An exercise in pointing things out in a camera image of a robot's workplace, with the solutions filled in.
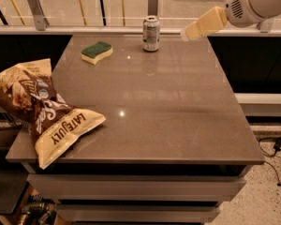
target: drawer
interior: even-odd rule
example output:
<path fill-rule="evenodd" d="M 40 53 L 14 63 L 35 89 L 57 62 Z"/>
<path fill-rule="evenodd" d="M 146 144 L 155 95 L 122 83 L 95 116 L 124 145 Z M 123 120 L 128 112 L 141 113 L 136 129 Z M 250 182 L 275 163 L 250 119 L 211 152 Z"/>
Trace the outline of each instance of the drawer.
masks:
<path fill-rule="evenodd" d="M 244 186 L 239 177 L 30 174 L 44 198 L 123 201 L 230 201 Z"/>
<path fill-rule="evenodd" d="M 171 206 L 100 206 L 57 204 L 58 215 L 68 221 L 133 223 L 205 223 L 211 222 L 219 209 L 214 207 Z"/>

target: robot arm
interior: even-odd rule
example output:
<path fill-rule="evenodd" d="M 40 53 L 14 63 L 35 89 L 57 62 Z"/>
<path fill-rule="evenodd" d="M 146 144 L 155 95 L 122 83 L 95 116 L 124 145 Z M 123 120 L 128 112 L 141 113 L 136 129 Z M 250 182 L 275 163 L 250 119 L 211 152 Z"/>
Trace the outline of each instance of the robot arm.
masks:
<path fill-rule="evenodd" d="M 237 27 L 247 27 L 279 14 L 281 0 L 226 0 L 226 7 L 212 8 L 183 29 L 181 37 L 188 41 L 223 29 L 227 21 Z"/>

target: bag of chips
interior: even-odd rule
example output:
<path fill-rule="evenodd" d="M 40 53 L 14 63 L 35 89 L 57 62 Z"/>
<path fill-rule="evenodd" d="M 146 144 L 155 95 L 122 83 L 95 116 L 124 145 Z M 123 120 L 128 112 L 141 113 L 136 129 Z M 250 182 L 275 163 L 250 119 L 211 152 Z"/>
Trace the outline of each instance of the bag of chips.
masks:
<path fill-rule="evenodd" d="M 28 125 L 42 169 L 105 121 L 100 113 L 66 104 L 51 75 L 50 59 L 20 63 L 0 73 L 0 107 Z"/>

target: soda can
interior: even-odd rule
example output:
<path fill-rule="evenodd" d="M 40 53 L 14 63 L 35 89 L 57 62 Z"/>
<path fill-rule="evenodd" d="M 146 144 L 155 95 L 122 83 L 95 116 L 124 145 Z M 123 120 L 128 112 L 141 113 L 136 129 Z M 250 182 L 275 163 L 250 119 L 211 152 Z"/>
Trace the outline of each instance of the soda can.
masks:
<path fill-rule="evenodd" d="M 142 48 L 147 52 L 159 49 L 160 23 L 157 16 L 148 16 L 143 21 Z"/>

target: table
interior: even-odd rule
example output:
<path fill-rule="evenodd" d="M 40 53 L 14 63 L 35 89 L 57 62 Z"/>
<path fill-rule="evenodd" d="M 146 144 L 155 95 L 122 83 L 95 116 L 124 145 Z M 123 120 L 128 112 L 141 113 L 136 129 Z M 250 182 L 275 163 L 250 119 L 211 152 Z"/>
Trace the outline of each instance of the table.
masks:
<path fill-rule="evenodd" d="M 98 41 L 113 55 L 93 66 L 81 50 Z M 74 35 L 52 79 L 69 104 L 103 113 L 48 169 L 22 130 L 7 154 L 54 198 L 65 220 L 204 223 L 244 186 L 264 157 L 208 40 Z"/>

